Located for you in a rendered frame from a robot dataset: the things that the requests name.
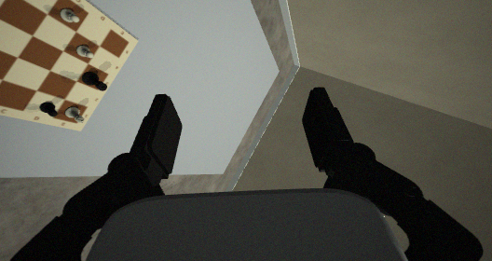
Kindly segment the white pawn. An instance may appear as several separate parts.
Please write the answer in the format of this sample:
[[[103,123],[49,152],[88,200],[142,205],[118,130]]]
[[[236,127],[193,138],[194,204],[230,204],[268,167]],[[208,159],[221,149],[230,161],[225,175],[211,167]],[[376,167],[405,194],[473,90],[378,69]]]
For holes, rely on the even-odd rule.
[[[60,12],[61,18],[68,22],[79,22],[79,18],[76,14],[70,9],[62,9]]]
[[[88,58],[94,57],[94,54],[86,46],[77,47],[76,52],[82,57],[88,57]]]

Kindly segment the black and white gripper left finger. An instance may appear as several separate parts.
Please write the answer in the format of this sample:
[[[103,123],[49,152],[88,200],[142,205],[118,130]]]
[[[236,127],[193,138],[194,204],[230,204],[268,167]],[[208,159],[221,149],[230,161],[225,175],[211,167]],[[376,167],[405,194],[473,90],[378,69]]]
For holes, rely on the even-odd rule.
[[[129,153],[115,157],[108,173],[72,196],[56,216],[10,261],[82,261],[84,247],[118,209],[165,195],[160,182],[172,173],[182,122],[167,94],[157,94]]]

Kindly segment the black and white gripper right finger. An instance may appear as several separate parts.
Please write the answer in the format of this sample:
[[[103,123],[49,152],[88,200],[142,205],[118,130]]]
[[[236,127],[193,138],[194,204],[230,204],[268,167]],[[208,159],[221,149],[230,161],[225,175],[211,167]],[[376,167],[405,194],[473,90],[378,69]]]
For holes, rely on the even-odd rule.
[[[310,91],[302,118],[316,168],[328,176],[323,188],[358,194],[391,216],[409,239],[408,261],[479,261],[480,241],[408,178],[376,161],[373,150],[354,143],[324,87]]]

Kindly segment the wooden chessboard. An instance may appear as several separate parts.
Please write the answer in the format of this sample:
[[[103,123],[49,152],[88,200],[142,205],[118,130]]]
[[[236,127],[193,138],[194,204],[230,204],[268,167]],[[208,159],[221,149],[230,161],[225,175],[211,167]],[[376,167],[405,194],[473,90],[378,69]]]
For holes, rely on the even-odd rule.
[[[72,10],[79,22],[62,19]],[[0,116],[82,131],[138,40],[86,0],[0,0]],[[86,46],[93,58],[76,49]],[[87,85],[93,72],[107,85]],[[53,103],[58,115],[40,110]],[[81,123],[65,115],[76,107]]]

